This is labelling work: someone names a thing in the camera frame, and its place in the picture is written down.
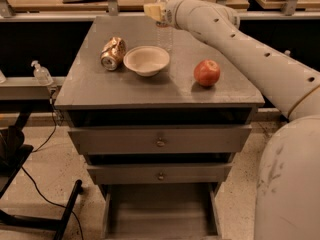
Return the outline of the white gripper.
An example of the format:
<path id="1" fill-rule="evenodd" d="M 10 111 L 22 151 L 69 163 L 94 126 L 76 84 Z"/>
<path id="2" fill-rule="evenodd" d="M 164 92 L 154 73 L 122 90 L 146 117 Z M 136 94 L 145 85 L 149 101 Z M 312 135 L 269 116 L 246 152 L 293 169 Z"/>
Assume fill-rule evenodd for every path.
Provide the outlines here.
<path id="1" fill-rule="evenodd" d="M 164 3 L 148 3 L 143 6 L 146 16 L 157 22 L 165 20 L 178 30 L 192 29 L 192 10 L 195 0 L 169 0 Z"/>

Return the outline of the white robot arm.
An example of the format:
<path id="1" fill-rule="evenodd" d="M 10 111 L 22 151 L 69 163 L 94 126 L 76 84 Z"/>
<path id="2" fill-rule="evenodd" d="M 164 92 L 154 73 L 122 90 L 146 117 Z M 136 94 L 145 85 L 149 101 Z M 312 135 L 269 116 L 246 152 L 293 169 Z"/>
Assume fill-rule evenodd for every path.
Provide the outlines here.
<path id="1" fill-rule="evenodd" d="M 144 12 L 219 50 L 289 120 L 261 157 L 254 240 L 320 240 L 320 73 L 242 33 L 229 7 L 169 0 Z"/>

